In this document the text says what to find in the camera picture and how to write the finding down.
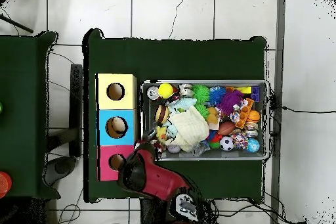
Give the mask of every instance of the gray plastic bin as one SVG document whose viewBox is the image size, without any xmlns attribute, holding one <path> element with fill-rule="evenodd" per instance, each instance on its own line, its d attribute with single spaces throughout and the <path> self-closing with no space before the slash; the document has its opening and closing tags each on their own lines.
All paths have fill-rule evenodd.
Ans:
<svg viewBox="0 0 336 224">
<path fill-rule="evenodd" d="M 144 81 L 140 86 L 140 108 L 141 115 L 141 136 L 146 136 L 148 132 L 155 126 L 154 114 L 156 108 L 162 102 L 151 101 L 147 95 L 147 89 L 151 86 L 159 86 L 161 83 L 172 83 L 178 86 L 181 83 L 189 83 L 192 85 L 202 84 L 207 87 L 249 87 L 249 86 L 259 86 L 260 95 L 259 102 L 254 102 L 252 109 L 259 112 L 261 119 L 258 122 L 259 131 L 256 139 L 260 143 L 260 149 L 256 153 L 246 152 L 244 150 L 232 150 L 229 152 L 223 151 L 222 149 L 211 149 L 204 152 L 201 156 L 193 156 L 191 153 L 180 151 L 178 154 L 171 154 L 168 151 L 164 151 L 162 154 L 162 160 L 261 160 L 268 157 L 268 135 L 269 129 L 267 126 L 268 116 L 269 116 L 269 86 L 268 82 L 264 80 L 157 80 Z"/>
</svg>

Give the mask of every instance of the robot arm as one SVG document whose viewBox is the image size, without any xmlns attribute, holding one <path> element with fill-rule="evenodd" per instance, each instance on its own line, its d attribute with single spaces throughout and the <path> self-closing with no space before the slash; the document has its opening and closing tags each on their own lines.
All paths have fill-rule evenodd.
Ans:
<svg viewBox="0 0 336 224">
<path fill-rule="evenodd" d="M 179 174 L 155 164 L 155 157 L 150 143 L 140 144 L 119 168 L 118 185 L 165 201 L 167 224 L 198 224 L 197 203 L 190 194 L 190 185 Z"/>
</svg>

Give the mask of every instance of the yellow ball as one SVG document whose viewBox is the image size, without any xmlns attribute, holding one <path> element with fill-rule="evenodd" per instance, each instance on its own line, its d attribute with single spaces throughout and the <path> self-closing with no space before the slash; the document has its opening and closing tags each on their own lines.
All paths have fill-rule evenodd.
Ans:
<svg viewBox="0 0 336 224">
<path fill-rule="evenodd" d="M 173 94 L 173 86 L 169 83 L 162 83 L 159 87 L 159 96 L 168 99 Z"/>
</svg>

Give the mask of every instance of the round hole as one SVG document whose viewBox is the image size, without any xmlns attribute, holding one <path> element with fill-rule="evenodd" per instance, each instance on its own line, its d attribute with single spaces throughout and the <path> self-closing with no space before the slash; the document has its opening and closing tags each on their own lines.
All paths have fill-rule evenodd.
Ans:
<svg viewBox="0 0 336 224">
<path fill-rule="evenodd" d="M 112 170 L 119 171 L 125 163 L 125 158 L 122 154 L 114 154 L 108 159 L 108 165 Z"/>
<path fill-rule="evenodd" d="M 113 101 L 120 101 L 125 95 L 125 89 L 120 83 L 109 84 L 106 94 Z"/>
<path fill-rule="evenodd" d="M 111 138 L 122 138 L 127 132 L 128 126 L 125 119 L 121 117 L 113 117 L 108 119 L 105 130 Z"/>
</svg>

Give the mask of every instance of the green table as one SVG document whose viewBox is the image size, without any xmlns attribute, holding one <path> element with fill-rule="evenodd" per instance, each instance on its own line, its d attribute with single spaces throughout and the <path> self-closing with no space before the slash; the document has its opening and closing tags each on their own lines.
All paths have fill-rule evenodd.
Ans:
<svg viewBox="0 0 336 224">
<path fill-rule="evenodd" d="M 137 197 L 121 190 L 115 181 L 100 182 L 96 177 L 96 73 L 133 74 L 138 84 L 148 79 L 264 79 L 265 46 L 262 37 L 250 41 L 155 41 L 104 39 L 99 29 L 88 31 L 83 39 L 83 97 L 88 99 L 84 102 L 85 201 Z M 191 178 L 205 198 L 261 201 L 261 160 L 161 161 L 160 165 Z"/>
<path fill-rule="evenodd" d="M 58 198 L 44 185 L 46 159 L 46 57 L 56 33 L 0 35 L 0 171 L 12 178 L 6 196 Z"/>
</svg>

